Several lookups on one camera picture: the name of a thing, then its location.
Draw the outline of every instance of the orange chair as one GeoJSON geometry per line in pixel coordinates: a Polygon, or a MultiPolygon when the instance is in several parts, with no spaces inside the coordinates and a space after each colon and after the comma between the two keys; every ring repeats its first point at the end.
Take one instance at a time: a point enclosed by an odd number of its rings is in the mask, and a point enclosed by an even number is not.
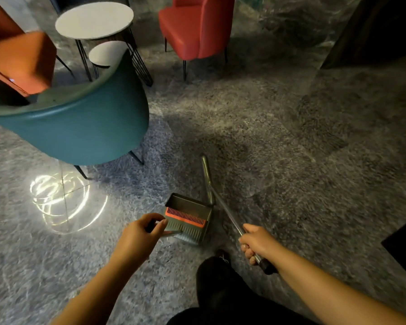
{"type": "Polygon", "coordinates": [[[51,86],[56,52],[48,35],[24,33],[0,7],[0,80],[25,97],[43,92],[51,86]]]}
{"type": "Polygon", "coordinates": [[[159,25],[173,50],[183,60],[184,81],[187,60],[206,58],[224,50],[232,31],[235,0],[173,0],[173,6],[159,11],[159,25]]]}

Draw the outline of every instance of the shoe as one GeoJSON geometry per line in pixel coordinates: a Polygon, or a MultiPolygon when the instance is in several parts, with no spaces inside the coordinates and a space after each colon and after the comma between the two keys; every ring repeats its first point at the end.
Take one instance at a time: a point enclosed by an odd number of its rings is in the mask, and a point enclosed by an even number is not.
{"type": "Polygon", "coordinates": [[[231,262],[230,262],[230,254],[228,254],[226,251],[224,251],[223,249],[218,249],[215,252],[215,257],[221,258],[222,261],[224,261],[225,263],[227,263],[229,266],[231,266],[231,262]]]}

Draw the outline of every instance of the red chair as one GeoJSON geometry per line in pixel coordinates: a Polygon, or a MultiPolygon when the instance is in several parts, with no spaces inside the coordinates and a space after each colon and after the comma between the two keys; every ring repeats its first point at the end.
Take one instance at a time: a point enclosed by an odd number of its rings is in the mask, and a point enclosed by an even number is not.
{"type": "Polygon", "coordinates": [[[184,61],[206,58],[224,50],[232,31],[235,0],[173,0],[173,6],[159,11],[159,25],[173,50],[184,61]]]}

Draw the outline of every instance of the teal chair backrest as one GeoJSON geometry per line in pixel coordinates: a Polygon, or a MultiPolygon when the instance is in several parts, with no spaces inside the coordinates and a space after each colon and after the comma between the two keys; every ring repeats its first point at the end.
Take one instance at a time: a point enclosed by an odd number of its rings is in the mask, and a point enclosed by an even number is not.
{"type": "Polygon", "coordinates": [[[128,51],[95,82],[48,89],[33,104],[0,81],[0,125],[70,164],[119,158],[139,145],[148,124],[146,94],[128,51]]]}

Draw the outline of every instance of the white round tabletop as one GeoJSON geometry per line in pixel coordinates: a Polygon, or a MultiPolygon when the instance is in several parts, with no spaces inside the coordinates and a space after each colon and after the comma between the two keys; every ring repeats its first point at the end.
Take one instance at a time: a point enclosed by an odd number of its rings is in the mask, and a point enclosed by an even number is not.
{"type": "Polygon", "coordinates": [[[56,20],[56,30],[76,40],[94,40],[123,31],[133,19],[134,11],[125,4],[93,2],[61,14],[56,20]]]}
{"type": "Polygon", "coordinates": [[[104,42],[89,52],[89,60],[98,66],[111,66],[127,49],[128,46],[123,41],[104,42]]]}

